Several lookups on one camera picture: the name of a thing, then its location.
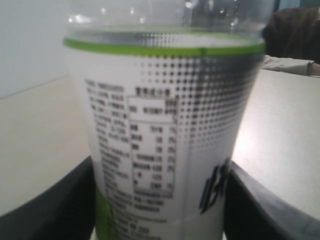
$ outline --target green stripe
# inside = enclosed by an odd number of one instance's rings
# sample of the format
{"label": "green stripe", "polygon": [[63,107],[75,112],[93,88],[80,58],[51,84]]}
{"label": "green stripe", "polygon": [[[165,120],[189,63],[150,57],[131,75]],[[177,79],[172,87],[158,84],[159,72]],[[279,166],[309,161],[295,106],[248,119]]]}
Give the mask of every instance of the green stripe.
{"label": "green stripe", "polygon": [[63,44],[73,49],[92,53],[133,56],[226,56],[263,53],[265,51],[264,43],[221,47],[152,47],[84,42],[66,37]]}

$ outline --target nutrition facts table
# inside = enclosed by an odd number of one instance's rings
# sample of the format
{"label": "nutrition facts table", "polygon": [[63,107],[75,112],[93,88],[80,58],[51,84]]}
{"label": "nutrition facts table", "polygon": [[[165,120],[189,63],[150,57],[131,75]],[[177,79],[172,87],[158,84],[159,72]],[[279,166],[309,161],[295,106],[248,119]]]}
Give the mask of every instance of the nutrition facts table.
{"label": "nutrition facts table", "polygon": [[178,100],[130,96],[127,103],[134,189],[172,193]]}

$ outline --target white table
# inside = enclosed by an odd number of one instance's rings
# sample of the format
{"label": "white table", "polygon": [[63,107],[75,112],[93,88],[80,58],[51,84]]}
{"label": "white table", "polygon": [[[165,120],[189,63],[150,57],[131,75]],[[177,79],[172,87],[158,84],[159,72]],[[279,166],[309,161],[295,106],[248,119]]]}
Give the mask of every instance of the white table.
{"label": "white table", "polygon": [[[320,219],[320,79],[262,70],[233,159]],[[36,197],[90,152],[70,78],[0,100],[0,215]]]}

